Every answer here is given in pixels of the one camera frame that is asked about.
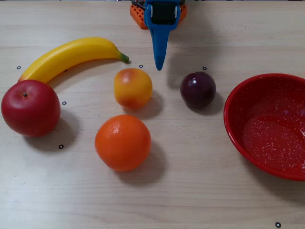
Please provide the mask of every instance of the banana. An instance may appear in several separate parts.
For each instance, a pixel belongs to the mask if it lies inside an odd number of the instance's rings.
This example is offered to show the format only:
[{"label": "banana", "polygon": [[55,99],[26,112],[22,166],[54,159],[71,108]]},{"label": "banana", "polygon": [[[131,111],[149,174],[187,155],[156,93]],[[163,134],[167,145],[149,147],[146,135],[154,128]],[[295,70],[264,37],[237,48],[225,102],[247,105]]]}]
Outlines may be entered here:
[{"label": "banana", "polygon": [[21,75],[22,80],[38,80],[47,83],[64,70],[79,63],[96,59],[119,59],[128,62],[129,57],[121,53],[109,40],[87,37],[63,44],[33,62]]}]

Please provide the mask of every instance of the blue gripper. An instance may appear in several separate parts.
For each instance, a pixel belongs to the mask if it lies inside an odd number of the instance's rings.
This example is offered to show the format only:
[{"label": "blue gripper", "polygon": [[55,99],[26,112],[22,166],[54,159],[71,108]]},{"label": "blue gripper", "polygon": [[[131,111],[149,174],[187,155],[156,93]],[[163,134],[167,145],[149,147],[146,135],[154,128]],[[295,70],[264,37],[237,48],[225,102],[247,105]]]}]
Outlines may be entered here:
[{"label": "blue gripper", "polygon": [[[175,17],[174,24],[155,24],[152,22],[153,2],[173,2],[176,4],[177,16]],[[170,34],[170,31],[177,28],[180,19],[181,12],[180,12],[179,2],[180,0],[146,0],[145,1],[144,22],[152,35],[154,61],[159,71],[162,69],[165,60],[168,36]]]}]

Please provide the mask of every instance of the plum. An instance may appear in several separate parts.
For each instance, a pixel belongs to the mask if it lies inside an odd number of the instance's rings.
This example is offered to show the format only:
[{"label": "plum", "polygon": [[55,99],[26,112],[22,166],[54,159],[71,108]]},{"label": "plum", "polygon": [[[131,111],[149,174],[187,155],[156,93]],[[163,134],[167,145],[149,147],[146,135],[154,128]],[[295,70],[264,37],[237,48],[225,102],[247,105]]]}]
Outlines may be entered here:
[{"label": "plum", "polygon": [[208,105],[215,98],[216,84],[207,73],[191,73],[183,79],[180,93],[188,106],[200,108]]}]

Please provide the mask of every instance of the orange object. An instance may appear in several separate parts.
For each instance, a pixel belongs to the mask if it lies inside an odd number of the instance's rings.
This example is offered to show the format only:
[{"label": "orange object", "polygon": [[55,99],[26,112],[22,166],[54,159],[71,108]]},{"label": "orange object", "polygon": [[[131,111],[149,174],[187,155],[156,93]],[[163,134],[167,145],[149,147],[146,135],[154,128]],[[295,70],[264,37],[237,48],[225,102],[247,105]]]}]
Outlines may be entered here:
[{"label": "orange object", "polygon": [[114,78],[114,97],[127,109],[139,109],[151,98],[153,84],[149,75],[137,68],[119,71]]},{"label": "orange object", "polygon": [[122,114],[108,119],[95,137],[95,149],[104,163],[116,171],[130,171],[146,159],[151,135],[138,118]]},{"label": "orange object", "polygon": [[[129,9],[130,9],[130,15],[136,21],[139,27],[141,29],[147,29],[147,26],[144,23],[144,11],[140,7],[134,5],[131,5]],[[181,15],[180,15],[179,23],[185,18],[187,13],[187,7],[185,4],[180,6],[180,11],[181,11]]]}]

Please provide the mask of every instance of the bowl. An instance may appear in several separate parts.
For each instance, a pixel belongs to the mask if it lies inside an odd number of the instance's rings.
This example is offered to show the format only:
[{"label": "bowl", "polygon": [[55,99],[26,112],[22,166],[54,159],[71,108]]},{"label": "bowl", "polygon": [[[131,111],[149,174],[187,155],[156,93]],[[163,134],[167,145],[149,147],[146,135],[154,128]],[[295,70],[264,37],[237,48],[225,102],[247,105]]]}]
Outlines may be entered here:
[{"label": "bowl", "polygon": [[252,164],[305,181],[305,79],[270,73],[243,81],[226,100],[224,125]]}]

